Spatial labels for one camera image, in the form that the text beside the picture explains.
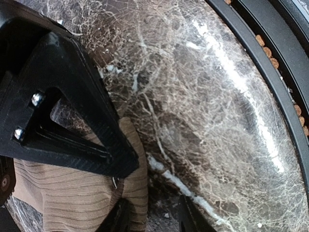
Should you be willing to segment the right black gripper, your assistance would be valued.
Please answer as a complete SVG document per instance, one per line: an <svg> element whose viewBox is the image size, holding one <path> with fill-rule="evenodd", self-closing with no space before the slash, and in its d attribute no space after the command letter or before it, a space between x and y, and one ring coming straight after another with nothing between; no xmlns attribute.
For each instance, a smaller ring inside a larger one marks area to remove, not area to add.
<svg viewBox="0 0 309 232"><path fill-rule="evenodd" d="M19 73L38 41L54 32L72 37L56 21L14 0L0 2L0 77Z"/></svg>

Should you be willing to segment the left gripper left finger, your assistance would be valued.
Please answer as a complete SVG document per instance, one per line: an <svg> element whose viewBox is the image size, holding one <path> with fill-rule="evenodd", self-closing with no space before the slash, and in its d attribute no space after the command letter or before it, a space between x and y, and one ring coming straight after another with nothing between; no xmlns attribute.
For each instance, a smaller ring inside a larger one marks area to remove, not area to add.
<svg viewBox="0 0 309 232"><path fill-rule="evenodd" d="M104 221L98 227L98 232L128 232L130 202L119 199Z"/></svg>

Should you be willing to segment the tan brown sock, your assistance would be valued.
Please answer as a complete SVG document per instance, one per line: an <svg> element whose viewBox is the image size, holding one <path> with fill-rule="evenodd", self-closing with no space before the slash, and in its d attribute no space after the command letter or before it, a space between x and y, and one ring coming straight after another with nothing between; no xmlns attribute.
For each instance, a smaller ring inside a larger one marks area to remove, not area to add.
<svg viewBox="0 0 309 232"><path fill-rule="evenodd" d="M117 184L108 176L14 160L16 186L13 196L42 213L45 232L93 232L120 198L130 201L129 230L146 230L146 155L131 120L124 117L119 126L137 152L140 166Z"/></svg>

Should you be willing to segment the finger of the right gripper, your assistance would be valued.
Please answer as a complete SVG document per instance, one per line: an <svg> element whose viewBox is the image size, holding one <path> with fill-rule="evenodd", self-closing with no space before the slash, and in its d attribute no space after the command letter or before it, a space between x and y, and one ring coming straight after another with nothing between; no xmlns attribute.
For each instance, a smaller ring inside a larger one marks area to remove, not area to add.
<svg viewBox="0 0 309 232"><path fill-rule="evenodd" d="M98 71L73 39L42 36L0 80L0 153L123 179L139 167Z"/></svg>

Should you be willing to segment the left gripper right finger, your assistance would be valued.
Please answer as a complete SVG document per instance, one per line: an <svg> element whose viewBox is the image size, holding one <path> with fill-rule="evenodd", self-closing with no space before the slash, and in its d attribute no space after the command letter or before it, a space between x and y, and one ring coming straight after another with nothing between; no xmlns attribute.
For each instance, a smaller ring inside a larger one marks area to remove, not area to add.
<svg viewBox="0 0 309 232"><path fill-rule="evenodd" d="M188 196L179 197L178 217L180 232L216 232Z"/></svg>

